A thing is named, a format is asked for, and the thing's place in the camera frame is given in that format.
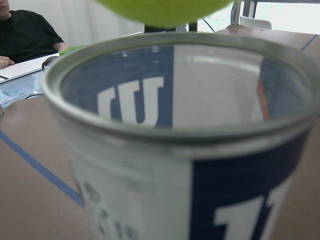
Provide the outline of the black computer mouse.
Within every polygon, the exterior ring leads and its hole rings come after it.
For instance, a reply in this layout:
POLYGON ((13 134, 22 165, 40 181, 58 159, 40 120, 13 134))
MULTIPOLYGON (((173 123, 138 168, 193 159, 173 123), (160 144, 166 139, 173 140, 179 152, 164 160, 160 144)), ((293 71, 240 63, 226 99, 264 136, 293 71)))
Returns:
POLYGON ((42 70, 44 71, 46 68, 48 68, 53 62, 55 62, 59 56, 50 56, 48 57, 41 65, 42 70))

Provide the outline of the clear tennis ball can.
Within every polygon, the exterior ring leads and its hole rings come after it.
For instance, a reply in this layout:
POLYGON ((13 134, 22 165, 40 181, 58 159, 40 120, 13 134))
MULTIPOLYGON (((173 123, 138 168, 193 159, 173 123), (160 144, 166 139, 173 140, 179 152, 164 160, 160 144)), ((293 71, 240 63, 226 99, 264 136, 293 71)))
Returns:
POLYGON ((42 89, 96 240, 268 240, 320 66, 252 37, 143 34, 60 57, 42 89))

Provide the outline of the seated person in black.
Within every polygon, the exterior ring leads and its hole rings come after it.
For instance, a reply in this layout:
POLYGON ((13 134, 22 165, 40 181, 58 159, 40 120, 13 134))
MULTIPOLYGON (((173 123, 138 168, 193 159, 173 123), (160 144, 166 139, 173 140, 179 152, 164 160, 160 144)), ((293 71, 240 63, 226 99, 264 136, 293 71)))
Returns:
POLYGON ((66 51, 69 46, 40 14, 0 2, 0 68, 66 51))

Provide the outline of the yellow tennis ball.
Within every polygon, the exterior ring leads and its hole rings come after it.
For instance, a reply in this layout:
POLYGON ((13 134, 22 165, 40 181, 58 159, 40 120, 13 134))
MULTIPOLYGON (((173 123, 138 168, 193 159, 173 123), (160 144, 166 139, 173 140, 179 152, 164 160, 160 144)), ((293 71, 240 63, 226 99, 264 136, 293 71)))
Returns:
POLYGON ((151 27, 176 27, 211 15, 229 0, 100 0, 110 11, 151 27))

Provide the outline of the green plastic clamp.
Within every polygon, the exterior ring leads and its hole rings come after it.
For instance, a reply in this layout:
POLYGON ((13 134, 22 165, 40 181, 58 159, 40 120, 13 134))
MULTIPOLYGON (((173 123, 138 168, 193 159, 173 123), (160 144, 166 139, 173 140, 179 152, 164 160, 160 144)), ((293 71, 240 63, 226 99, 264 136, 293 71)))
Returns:
POLYGON ((64 51, 59 52, 59 56, 63 56, 63 55, 65 55, 65 54, 71 53, 71 52, 73 52, 73 51, 82 49, 83 47, 84 47, 83 45, 71 46, 71 47, 69 47, 68 49, 66 49, 66 50, 64 50, 64 51))

